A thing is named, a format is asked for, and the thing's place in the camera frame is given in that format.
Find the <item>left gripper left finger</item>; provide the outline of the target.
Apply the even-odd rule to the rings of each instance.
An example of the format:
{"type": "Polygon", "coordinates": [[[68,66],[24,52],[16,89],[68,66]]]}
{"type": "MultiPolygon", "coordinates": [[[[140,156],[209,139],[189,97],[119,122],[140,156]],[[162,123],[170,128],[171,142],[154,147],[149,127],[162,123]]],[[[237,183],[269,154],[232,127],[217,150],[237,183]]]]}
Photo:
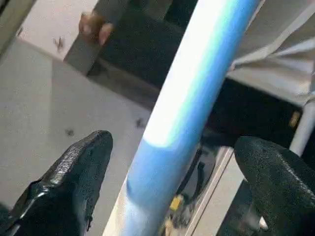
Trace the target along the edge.
{"type": "Polygon", "coordinates": [[[19,197],[2,236],[84,236],[110,161],[113,137],[98,130],[73,143],[19,197]]]}

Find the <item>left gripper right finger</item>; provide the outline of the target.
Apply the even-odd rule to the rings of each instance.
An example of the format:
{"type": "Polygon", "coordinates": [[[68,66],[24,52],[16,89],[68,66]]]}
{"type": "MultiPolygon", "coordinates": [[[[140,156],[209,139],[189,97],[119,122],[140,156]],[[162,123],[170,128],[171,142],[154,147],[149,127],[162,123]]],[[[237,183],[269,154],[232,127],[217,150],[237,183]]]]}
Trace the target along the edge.
{"type": "Polygon", "coordinates": [[[315,234],[315,171],[298,155],[257,137],[240,137],[235,159],[274,236],[315,234]]]}

